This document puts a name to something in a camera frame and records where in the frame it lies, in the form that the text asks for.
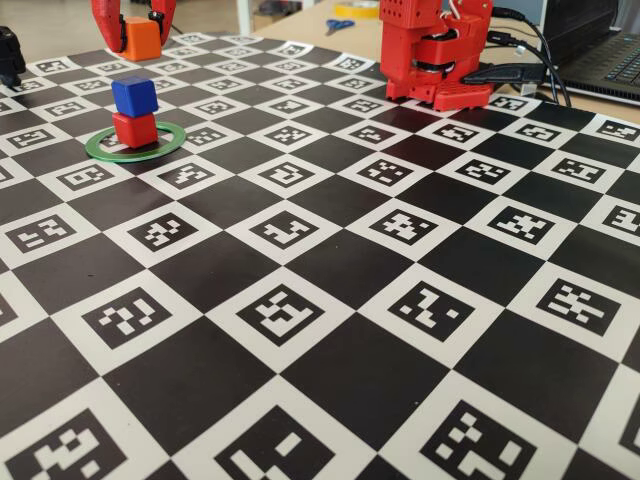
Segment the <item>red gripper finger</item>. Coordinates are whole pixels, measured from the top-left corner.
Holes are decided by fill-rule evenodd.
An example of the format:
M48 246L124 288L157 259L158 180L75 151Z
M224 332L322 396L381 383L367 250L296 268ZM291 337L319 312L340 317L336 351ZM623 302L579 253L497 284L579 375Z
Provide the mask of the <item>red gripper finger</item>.
M114 53L126 49L126 22L120 12L120 0L91 0L91 9L96 25L107 46Z
M148 19L154 21L160 32L160 42L168 39L176 10L176 0L151 0Z

